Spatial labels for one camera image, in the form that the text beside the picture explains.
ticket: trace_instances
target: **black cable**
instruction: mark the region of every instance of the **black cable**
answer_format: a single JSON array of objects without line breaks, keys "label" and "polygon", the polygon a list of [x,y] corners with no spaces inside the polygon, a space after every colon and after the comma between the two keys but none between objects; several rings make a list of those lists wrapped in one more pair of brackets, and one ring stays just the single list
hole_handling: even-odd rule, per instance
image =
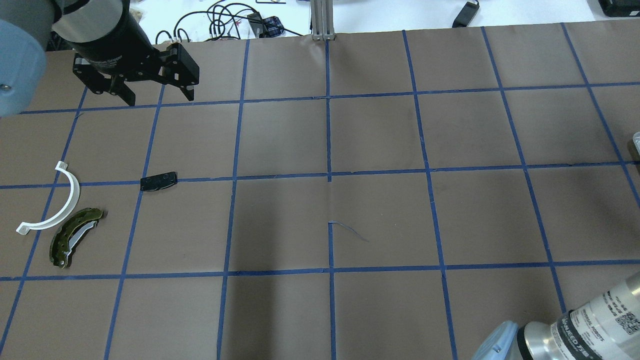
[{"label": "black cable", "polygon": [[187,36],[187,42],[191,42],[191,39],[189,38],[189,34],[187,34],[187,32],[182,28],[178,29],[178,38],[180,39],[180,41],[182,41],[182,38],[180,37],[180,30],[182,30],[184,35]]},{"label": "black cable", "polygon": [[[214,8],[217,4],[222,3],[223,1],[224,1],[224,0],[216,1],[215,3],[213,3],[213,5],[211,5],[210,7],[208,7],[208,8],[207,8],[207,11],[208,11],[208,12],[213,11],[213,8]],[[207,14],[207,18],[209,18],[209,22],[212,22],[212,21],[213,21],[213,19],[211,18],[211,14]]]},{"label": "black cable", "polygon": [[158,32],[158,34],[156,35],[156,45],[158,44],[158,38],[160,37],[161,33],[166,33],[167,36],[169,36],[169,40],[173,41],[173,38],[171,37],[171,34],[169,33],[169,31],[167,30],[160,30],[160,32]]},{"label": "black cable", "polygon": [[224,34],[225,34],[225,31],[227,30],[226,25],[227,25],[229,22],[233,21],[233,23],[234,23],[234,27],[236,28],[236,33],[237,33],[238,37],[240,37],[240,30],[238,29],[238,25],[237,25],[237,22],[236,22],[236,18],[235,18],[235,16],[234,16],[233,14],[231,14],[231,10],[229,10],[229,8],[228,8],[230,5],[233,5],[233,4],[229,4],[229,5],[225,5],[225,6],[222,6],[222,5],[218,4],[218,5],[214,6],[214,8],[213,8],[213,12],[215,12],[215,11],[216,11],[216,7],[217,7],[217,6],[219,6],[219,7],[221,8],[221,10],[220,10],[221,12],[224,12],[224,11],[226,10],[226,11],[227,11],[227,13],[228,13],[228,16],[231,16],[231,19],[229,19],[229,21],[227,21],[226,23],[223,23],[223,22],[222,22],[222,13],[218,15],[218,18],[216,19],[216,21],[218,21],[218,22],[222,23],[222,25],[221,25],[221,26],[217,26],[217,30],[218,30],[218,31],[216,31],[216,32],[215,32],[215,34],[217,35],[217,34],[218,34],[218,32],[220,32],[220,35],[224,35]]},{"label": "black cable", "polygon": [[[180,24],[180,22],[181,22],[182,20],[184,20],[184,18],[186,18],[187,16],[190,16],[190,15],[195,15],[195,14],[197,14],[197,13],[207,13],[207,14],[213,14],[213,15],[229,16],[229,15],[224,14],[224,13],[210,12],[210,11],[204,11],[204,10],[202,10],[202,11],[197,11],[197,12],[190,12],[190,13],[186,13],[186,14],[184,14],[184,15],[183,15],[183,16],[182,16],[182,17],[181,17],[181,18],[180,18],[180,19],[175,23],[175,26],[173,27],[173,33],[174,33],[174,34],[176,34],[176,31],[177,31],[177,29],[178,29],[178,25]],[[247,19],[247,20],[250,20],[250,21],[255,21],[255,19],[249,19],[249,18],[247,18],[247,17],[245,17],[245,16],[231,15],[231,17],[232,17],[232,18],[236,18],[236,17],[237,17],[238,19]],[[261,23],[262,23],[263,25],[265,25],[265,26],[271,26],[271,27],[273,27],[273,25],[266,24],[264,21],[261,21]],[[278,28],[278,29],[282,29],[282,30],[284,30],[284,31],[288,31],[288,32],[292,33],[293,35],[298,35],[299,37],[304,36],[304,35],[302,35],[302,34],[300,34],[300,33],[295,32],[295,31],[291,31],[291,30],[289,30],[289,29],[287,29],[287,28],[285,28],[285,27],[283,27],[283,26],[275,26],[275,27],[276,27],[276,28]]]},{"label": "black cable", "polygon": [[225,36],[219,36],[219,37],[216,37],[216,38],[208,38],[207,40],[204,40],[204,41],[216,41],[216,40],[221,39],[221,38],[233,38],[233,39],[236,39],[236,40],[240,40],[240,38],[228,37],[228,36],[225,35]]}]

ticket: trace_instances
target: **table surface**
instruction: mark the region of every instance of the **table surface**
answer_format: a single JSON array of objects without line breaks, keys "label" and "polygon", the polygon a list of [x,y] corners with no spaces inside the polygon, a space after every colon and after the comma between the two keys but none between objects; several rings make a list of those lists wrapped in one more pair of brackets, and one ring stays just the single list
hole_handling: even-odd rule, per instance
[{"label": "table surface", "polygon": [[[638,21],[186,47],[195,102],[63,51],[0,120],[3,360],[468,360],[640,270]],[[14,231],[60,160],[107,213],[66,269]]]}]

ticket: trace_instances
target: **blue tape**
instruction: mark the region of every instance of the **blue tape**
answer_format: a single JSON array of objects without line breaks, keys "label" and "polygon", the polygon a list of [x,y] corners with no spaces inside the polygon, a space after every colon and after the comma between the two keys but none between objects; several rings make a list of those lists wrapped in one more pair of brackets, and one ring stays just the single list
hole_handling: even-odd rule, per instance
[{"label": "blue tape", "polygon": [[520,162],[522,163],[522,170],[524,171],[524,176],[527,181],[527,187],[529,189],[529,195],[531,196],[531,203],[533,205],[533,210],[536,214],[536,220],[538,221],[538,227],[540,229],[540,236],[542,237],[542,243],[545,247],[545,252],[547,254],[547,260],[549,262],[549,268],[551,269],[551,276],[554,280],[554,286],[556,287],[556,293],[558,297],[558,301],[560,303],[560,308],[564,313],[566,311],[566,307],[564,304],[564,296],[562,294],[562,289],[560,288],[560,281],[558,280],[558,276],[556,273],[556,267],[554,266],[553,255],[551,254],[551,248],[549,247],[549,242],[547,240],[547,232],[545,230],[545,226],[542,223],[542,216],[540,215],[540,208],[538,207],[538,201],[536,200],[536,194],[533,190],[533,185],[531,183],[531,177],[529,176],[529,171],[527,169],[527,162],[524,158],[524,153],[522,152],[522,146],[520,146],[520,140],[518,139],[518,132],[515,127],[515,123],[513,122],[513,117],[511,116],[511,109],[509,108],[509,103],[507,102],[507,96],[502,87],[502,81],[500,80],[500,74],[498,72],[498,67],[495,63],[495,58],[493,57],[493,51],[491,50],[491,45],[489,44],[489,38],[486,35],[486,30],[484,27],[481,28],[482,35],[484,38],[484,44],[486,45],[487,52],[489,53],[489,59],[491,59],[491,66],[493,67],[493,72],[495,73],[495,79],[498,82],[498,87],[500,88],[500,95],[502,96],[502,102],[504,104],[504,109],[507,113],[507,119],[509,120],[509,127],[511,128],[511,132],[513,134],[513,139],[516,143],[516,148],[518,149],[518,156],[520,157]]},{"label": "blue tape", "polygon": [[422,148],[422,158],[424,160],[424,168],[427,170],[427,189],[429,192],[429,205],[431,206],[431,217],[433,218],[433,230],[436,237],[436,246],[438,248],[438,263],[442,278],[442,294],[444,297],[445,312],[447,315],[447,326],[449,328],[449,341],[451,342],[451,354],[453,360],[458,360],[458,350],[456,348],[456,336],[453,329],[453,318],[451,316],[451,303],[449,302],[449,287],[447,285],[447,267],[444,261],[442,251],[442,240],[440,238],[440,226],[438,225],[438,212],[436,210],[435,198],[433,196],[433,187],[431,185],[431,168],[429,167],[429,158],[424,145],[424,133],[422,132],[422,116],[420,114],[420,103],[418,101],[418,92],[415,84],[415,74],[413,72],[413,62],[411,60],[411,51],[409,50],[409,41],[406,38],[406,31],[402,30],[404,40],[404,50],[406,51],[407,62],[409,64],[409,73],[411,75],[411,85],[413,88],[413,102],[415,103],[415,114],[417,118],[418,133],[420,136],[420,147]]},{"label": "blue tape", "polygon": [[[240,153],[240,133],[242,131],[242,114],[244,107],[244,86],[246,84],[246,70],[247,63],[249,60],[249,43],[250,41],[246,41],[246,45],[244,47],[244,62],[242,69],[242,83],[240,86],[240,103],[238,107],[238,123],[236,129],[236,148],[234,151],[234,170],[233,170],[233,186],[231,189],[231,206],[229,208],[229,223],[227,227],[227,246],[225,249],[225,274],[229,272],[229,259],[231,256],[231,237],[234,225],[234,211],[236,206],[236,188],[237,188],[237,169],[238,169],[238,157]],[[222,333],[225,324],[225,308],[227,305],[227,283],[228,283],[228,275],[224,275],[222,278],[222,291],[220,295],[220,315],[218,316],[218,343],[216,344],[216,358],[220,360],[220,356],[222,353]]]},{"label": "blue tape", "polygon": [[[78,107],[76,108],[76,115],[74,116],[74,121],[71,123],[71,128],[69,129],[69,135],[67,136],[67,141],[65,142],[65,147],[62,151],[62,155],[60,156],[60,161],[64,161],[67,156],[67,150],[69,148],[69,144],[71,143],[71,138],[74,135],[74,130],[76,129],[76,124],[78,121],[78,117],[80,117],[80,110],[82,109],[82,105],[84,103],[84,98],[86,97],[87,88],[85,87],[82,96],[80,97],[80,102]],[[56,171],[56,175],[53,179],[53,185],[58,183],[58,178],[60,176],[60,172]],[[51,205],[51,200],[53,199],[53,193],[55,191],[55,187],[52,186],[49,191],[49,196],[47,198],[47,202],[44,206],[44,210],[42,211],[42,216],[40,221],[44,221],[47,218],[47,212],[49,211],[49,206]],[[11,306],[11,311],[9,312],[9,317],[6,321],[6,325],[4,327],[4,332],[2,338],[0,338],[0,354],[4,349],[4,344],[6,343],[6,338],[9,335],[9,329],[11,328],[11,323],[13,322],[13,317],[15,316],[15,310],[18,307],[18,302],[20,301],[20,296],[22,295],[22,288],[24,287],[24,282],[26,281],[27,274],[29,273],[29,268],[31,267],[31,262],[33,260],[33,255],[35,254],[36,247],[38,246],[38,241],[40,239],[41,231],[36,233],[35,238],[33,239],[33,243],[31,244],[31,250],[29,251],[29,257],[27,258],[27,263],[24,265],[24,271],[22,272],[22,277],[20,278],[20,284],[18,285],[18,290],[16,291],[15,298],[13,299],[13,304]]]},{"label": "blue tape", "polygon": [[[156,126],[158,122],[158,115],[160,114],[160,105],[162,104],[162,98],[164,95],[164,85],[160,89],[160,96],[156,104],[156,113],[154,114],[154,121],[151,125],[151,132],[149,134],[149,142],[147,145],[147,155],[145,156],[145,165],[142,170],[142,177],[147,176],[147,169],[149,168],[149,159],[151,157],[151,150],[154,144],[154,136],[156,133]],[[109,353],[111,352],[111,341],[113,340],[113,331],[115,330],[116,318],[118,316],[118,308],[120,307],[120,298],[122,297],[122,288],[127,274],[127,266],[129,265],[129,256],[131,255],[131,246],[133,245],[133,238],[136,233],[136,225],[138,223],[138,214],[140,213],[140,204],[142,203],[143,192],[138,192],[138,200],[136,201],[136,209],[133,213],[133,221],[131,222],[131,230],[129,231],[129,240],[127,242],[127,249],[124,254],[124,260],[122,261],[122,270],[120,271],[120,281],[118,282],[118,290],[116,292],[116,300],[113,305],[113,312],[111,314],[111,322],[109,324],[109,332],[107,336],[107,343],[104,349],[104,360],[109,359]]]},{"label": "blue tape", "polygon": [[634,194],[634,198],[636,199],[636,204],[640,207],[640,196],[638,196],[638,192],[636,190],[636,186],[634,185],[634,182],[631,179],[631,175],[629,174],[629,170],[625,166],[625,161],[622,158],[622,153],[620,152],[620,149],[618,148],[618,145],[616,145],[616,140],[613,137],[613,133],[611,132],[611,129],[609,128],[609,125],[607,123],[607,119],[604,117],[604,113],[602,113],[602,109],[600,108],[600,105],[598,104],[598,100],[596,99],[596,95],[593,93],[593,89],[591,88],[591,84],[589,84],[589,80],[587,79],[587,75],[584,72],[584,68],[582,67],[582,64],[580,62],[580,58],[578,57],[578,54],[575,52],[575,48],[573,46],[573,42],[571,41],[571,37],[569,36],[569,32],[567,31],[566,26],[564,25],[564,23],[562,23],[560,25],[562,26],[562,30],[564,32],[564,37],[566,38],[566,41],[569,43],[569,48],[571,49],[571,53],[573,54],[573,58],[575,59],[575,62],[578,65],[578,69],[580,70],[580,75],[582,76],[582,79],[584,80],[584,84],[587,87],[587,91],[589,92],[589,96],[591,97],[591,101],[593,101],[593,106],[596,108],[596,111],[598,113],[598,117],[600,117],[600,121],[602,123],[602,127],[604,127],[604,130],[607,133],[607,137],[609,137],[609,141],[611,142],[611,146],[613,146],[613,150],[616,152],[616,156],[618,157],[618,163],[622,167],[622,171],[624,171],[624,173],[625,173],[625,177],[627,178],[627,182],[629,183],[629,187],[631,188],[631,192]]}]

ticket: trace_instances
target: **cable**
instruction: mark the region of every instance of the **cable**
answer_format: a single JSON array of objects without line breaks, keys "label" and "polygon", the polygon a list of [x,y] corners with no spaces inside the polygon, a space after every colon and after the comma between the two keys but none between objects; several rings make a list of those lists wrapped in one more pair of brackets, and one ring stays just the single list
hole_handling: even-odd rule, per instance
[{"label": "cable", "polygon": [[[247,20],[250,20],[250,21],[255,21],[255,19],[249,19],[249,18],[244,17],[244,16],[239,16],[239,15],[227,15],[227,14],[224,14],[224,13],[210,12],[210,11],[204,11],[204,10],[202,10],[202,11],[190,12],[190,13],[186,13],[186,14],[184,14],[184,15],[183,15],[183,16],[182,16],[182,17],[181,17],[181,18],[180,18],[180,19],[175,23],[175,26],[173,27],[173,33],[174,33],[174,34],[176,34],[177,29],[178,29],[178,25],[180,24],[180,22],[181,22],[182,20],[184,20],[184,18],[186,18],[187,16],[190,16],[190,15],[198,14],[198,13],[206,13],[206,14],[222,15],[222,16],[231,16],[231,18],[232,18],[232,19],[238,18],[238,19],[247,19]],[[263,25],[265,25],[265,26],[270,26],[269,24],[266,24],[264,21],[261,21],[261,23],[262,23]],[[289,30],[289,29],[287,29],[287,28],[285,28],[285,27],[283,27],[283,26],[277,26],[276,28],[278,28],[278,29],[282,29],[282,30],[284,30],[284,31],[288,31],[288,32],[292,33],[293,35],[298,35],[299,37],[304,36],[304,35],[302,35],[302,34],[300,34],[300,33],[295,32],[295,31],[291,31],[291,30]]]},{"label": "cable", "polygon": [[[218,32],[220,33],[220,35],[224,35],[225,31],[227,30],[226,25],[229,22],[233,21],[234,27],[236,28],[236,34],[237,34],[238,37],[240,37],[240,30],[238,29],[238,24],[237,24],[236,18],[235,18],[234,15],[231,14],[231,10],[229,10],[229,6],[231,6],[231,5],[234,5],[234,4],[228,4],[228,5],[225,5],[225,6],[222,6],[222,5],[218,4],[218,5],[214,6],[213,12],[215,12],[216,11],[216,7],[219,6],[221,8],[221,12],[226,11],[228,13],[228,16],[231,16],[231,19],[229,19],[227,22],[222,22],[222,14],[218,15],[218,18],[213,21],[213,23],[218,22],[220,24],[220,25],[216,25],[216,28],[214,29],[214,34],[215,35],[217,35]],[[244,10],[247,10],[247,9],[243,9],[243,10],[237,12],[236,15],[241,13]],[[209,26],[209,34],[211,35],[211,37],[213,37],[213,34],[211,34],[211,26]]]},{"label": "cable", "polygon": [[204,40],[204,41],[216,41],[216,40],[221,39],[221,38],[233,38],[233,39],[236,39],[236,40],[240,40],[240,38],[237,38],[237,37],[219,36],[217,38],[208,38],[207,40]]},{"label": "cable", "polygon": [[166,33],[167,36],[169,36],[169,40],[173,41],[173,37],[171,36],[171,34],[169,33],[169,31],[167,30],[160,30],[160,32],[156,35],[156,45],[158,44],[158,38],[160,37],[160,34],[162,33]]},{"label": "cable", "polygon": [[191,39],[189,38],[189,34],[187,34],[187,32],[184,29],[178,29],[178,38],[180,39],[180,41],[182,41],[182,38],[180,37],[180,30],[182,30],[184,35],[187,36],[187,42],[191,42]]}]

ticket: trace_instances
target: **white plastic bracket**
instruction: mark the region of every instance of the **white plastic bracket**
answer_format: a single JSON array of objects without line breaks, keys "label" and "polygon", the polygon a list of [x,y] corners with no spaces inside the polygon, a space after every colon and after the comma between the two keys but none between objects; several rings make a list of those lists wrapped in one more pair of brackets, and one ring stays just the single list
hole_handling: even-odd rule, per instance
[{"label": "white plastic bracket", "polygon": [[311,28],[314,40],[333,40],[333,0],[311,0]]},{"label": "white plastic bracket", "polygon": [[634,134],[634,144],[636,145],[636,150],[640,154],[640,132]]},{"label": "white plastic bracket", "polygon": [[80,197],[80,184],[76,177],[67,171],[67,164],[59,161],[56,165],[55,169],[60,171],[62,174],[65,174],[69,178],[69,184],[71,184],[71,191],[69,192],[69,198],[65,205],[60,209],[60,211],[53,215],[51,218],[44,220],[43,222],[39,222],[37,224],[32,224],[30,222],[23,222],[18,226],[16,231],[21,235],[27,235],[29,230],[44,230],[48,229],[52,226],[58,225],[62,220],[66,219],[71,211],[73,211],[74,207],[78,203],[78,198]]}]

